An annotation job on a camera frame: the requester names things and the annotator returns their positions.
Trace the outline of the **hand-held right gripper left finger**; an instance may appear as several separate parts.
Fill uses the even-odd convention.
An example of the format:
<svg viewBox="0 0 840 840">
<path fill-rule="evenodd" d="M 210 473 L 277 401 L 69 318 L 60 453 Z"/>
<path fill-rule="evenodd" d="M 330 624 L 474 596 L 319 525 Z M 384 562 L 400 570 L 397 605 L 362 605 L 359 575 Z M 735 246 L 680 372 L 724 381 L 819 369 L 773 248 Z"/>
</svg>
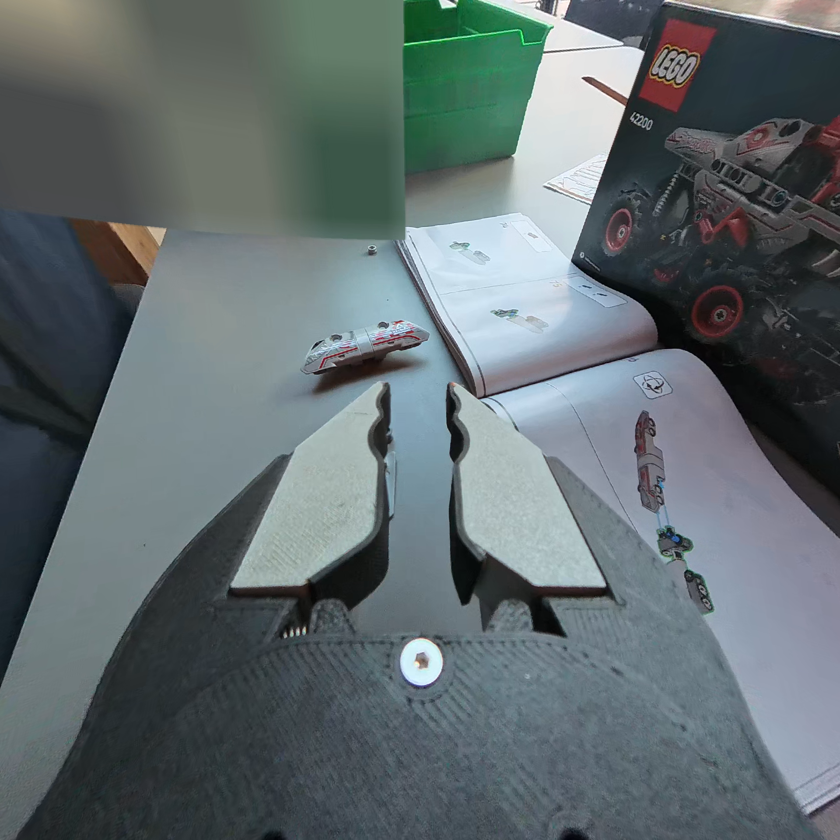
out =
<svg viewBox="0 0 840 840">
<path fill-rule="evenodd" d="M 388 568 L 391 390 L 376 382 L 300 443 L 230 582 L 236 595 L 356 607 Z"/>
</svg>

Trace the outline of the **black lego box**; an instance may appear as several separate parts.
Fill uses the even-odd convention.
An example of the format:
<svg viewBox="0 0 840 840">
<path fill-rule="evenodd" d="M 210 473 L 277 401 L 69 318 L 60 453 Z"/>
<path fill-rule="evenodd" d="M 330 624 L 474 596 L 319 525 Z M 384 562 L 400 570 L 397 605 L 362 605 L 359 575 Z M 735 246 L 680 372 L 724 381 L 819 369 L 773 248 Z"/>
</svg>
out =
<svg viewBox="0 0 840 840">
<path fill-rule="evenodd" d="M 664 2 L 573 262 L 838 470 L 838 33 Z"/>
</svg>

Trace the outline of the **green plastic bin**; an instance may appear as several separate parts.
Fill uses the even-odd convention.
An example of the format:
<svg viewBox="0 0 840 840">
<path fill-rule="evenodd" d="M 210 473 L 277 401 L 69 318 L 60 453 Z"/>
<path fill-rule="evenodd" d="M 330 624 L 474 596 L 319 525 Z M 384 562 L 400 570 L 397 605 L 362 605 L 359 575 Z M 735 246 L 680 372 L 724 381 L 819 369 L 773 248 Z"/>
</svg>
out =
<svg viewBox="0 0 840 840">
<path fill-rule="evenodd" d="M 551 24 L 490 2 L 405 1 L 405 173 L 515 154 Z"/>
</svg>

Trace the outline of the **lego instruction booklet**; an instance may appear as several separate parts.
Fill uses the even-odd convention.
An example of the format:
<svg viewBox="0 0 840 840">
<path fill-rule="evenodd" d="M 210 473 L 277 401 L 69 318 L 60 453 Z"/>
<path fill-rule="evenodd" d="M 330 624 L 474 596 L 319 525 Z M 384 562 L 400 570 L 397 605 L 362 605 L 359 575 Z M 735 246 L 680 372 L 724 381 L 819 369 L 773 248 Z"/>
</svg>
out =
<svg viewBox="0 0 840 840">
<path fill-rule="evenodd" d="M 718 378 L 520 213 L 397 244 L 472 392 L 677 573 L 807 812 L 838 799 L 839 542 Z"/>
</svg>

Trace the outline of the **person's dark clothed body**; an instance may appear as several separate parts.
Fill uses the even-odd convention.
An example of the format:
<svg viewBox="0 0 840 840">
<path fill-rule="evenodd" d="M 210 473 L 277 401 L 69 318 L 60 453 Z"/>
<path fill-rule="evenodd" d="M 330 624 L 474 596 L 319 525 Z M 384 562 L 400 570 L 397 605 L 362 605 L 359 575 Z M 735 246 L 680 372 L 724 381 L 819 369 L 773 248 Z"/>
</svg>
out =
<svg viewBox="0 0 840 840">
<path fill-rule="evenodd" d="M 1 211 L 1 677 L 143 287 L 115 285 L 69 219 Z"/>
</svg>

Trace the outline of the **wooden frame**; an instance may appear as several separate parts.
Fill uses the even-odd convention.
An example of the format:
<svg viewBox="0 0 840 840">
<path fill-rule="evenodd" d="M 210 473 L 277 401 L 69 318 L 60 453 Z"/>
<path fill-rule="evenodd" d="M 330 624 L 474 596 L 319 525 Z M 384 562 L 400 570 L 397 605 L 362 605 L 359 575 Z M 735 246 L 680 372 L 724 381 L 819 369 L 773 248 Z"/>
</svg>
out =
<svg viewBox="0 0 840 840">
<path fill-rule="evenodd" d="M 67 222 L 110 285 L 146 286 L 166 228 L 73 217 Z"/>
</svg>

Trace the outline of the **lego sticker sheet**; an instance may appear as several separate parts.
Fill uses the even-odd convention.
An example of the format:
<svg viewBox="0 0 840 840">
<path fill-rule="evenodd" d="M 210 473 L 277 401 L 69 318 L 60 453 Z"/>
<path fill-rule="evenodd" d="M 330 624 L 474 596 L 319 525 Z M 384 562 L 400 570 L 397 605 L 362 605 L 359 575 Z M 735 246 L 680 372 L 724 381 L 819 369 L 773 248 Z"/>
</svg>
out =
<svg viewBox="0 0 840 840">
<path fill-rule="evenodd" d="M 543 187 L 579 203 L 591 205 L 604 172 L 607 154 L 600 153 L 587 161 L 549 179 Z"/>
</svg>

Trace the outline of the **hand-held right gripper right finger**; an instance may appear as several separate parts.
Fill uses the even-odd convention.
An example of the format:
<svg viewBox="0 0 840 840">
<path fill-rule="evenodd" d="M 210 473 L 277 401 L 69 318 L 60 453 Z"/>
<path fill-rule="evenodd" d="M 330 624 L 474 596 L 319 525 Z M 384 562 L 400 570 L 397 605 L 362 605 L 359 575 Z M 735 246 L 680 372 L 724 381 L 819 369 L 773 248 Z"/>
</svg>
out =
<svg viewBox="0 0 840 840">
<path fill-rule="evenodd" d="M 607 593 L 607 582 L 550 463 L 508 420 L 449 383 L 453 474 L 450 563 L 459 600 L 489 624 L 501 603 Z"/>
</svg>

